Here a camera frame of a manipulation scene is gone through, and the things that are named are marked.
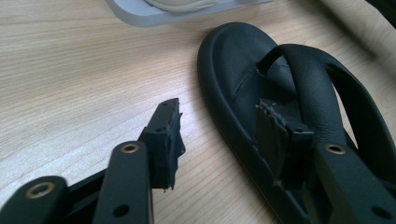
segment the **black sandal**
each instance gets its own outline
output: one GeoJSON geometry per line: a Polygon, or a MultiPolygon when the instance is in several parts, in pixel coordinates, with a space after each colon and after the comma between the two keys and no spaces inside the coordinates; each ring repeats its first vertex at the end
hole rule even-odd
{"type": "Polygon", "coordinates": [[[332,56],[278,46],[260,29],[234,22],[207,35],[198,74],[214,121],[282,222],[396,220],[389,130],[367,90],[332,56]]]}

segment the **light wood surface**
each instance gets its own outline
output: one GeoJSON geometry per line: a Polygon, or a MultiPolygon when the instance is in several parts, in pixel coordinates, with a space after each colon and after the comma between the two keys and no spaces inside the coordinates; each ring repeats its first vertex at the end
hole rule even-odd
{"type": "Polygon", "coordinates": [[[278,44],[329,52],[372,94],[396,139],[396,32],[363,0],[274,0],[149,28],[118,20],[105,0],[3,0],[0,207],[40,176],[72,185],[104,169],[111,149],[135,140],[157,104],[178,97],[187,152],[175,190],[153,191],[155,222],[277,223],[197,82],[201,41],[230,21],[256,25],[278,44]]]}

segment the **flip-flop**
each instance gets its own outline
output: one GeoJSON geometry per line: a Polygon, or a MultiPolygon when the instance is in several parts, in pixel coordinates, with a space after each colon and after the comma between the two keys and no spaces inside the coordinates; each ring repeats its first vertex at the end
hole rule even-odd
{"type": "Polygon", "coordinates": [[[296,140],[306,147],[301,157],[323,143],[357,148],[344,130],[334,87],[361,160],[375,176],[396,184],[396,150],[384,120],[359,81],[329,54],[299,45],[278,46],[260,29],[233,22],[204,39],[198,75],[219,130],[282,222],[312,221],[303,200],[302,174],[307,168],[303,159],[282,161],[282,152],[271,147],[293,143],[291,136],[301,133],[296,140]],[[284,128],[292,129],[289,140],[282,135],[288,135],[284,128]],[[279,182],[283,177],[286,183],[279,182]]]}

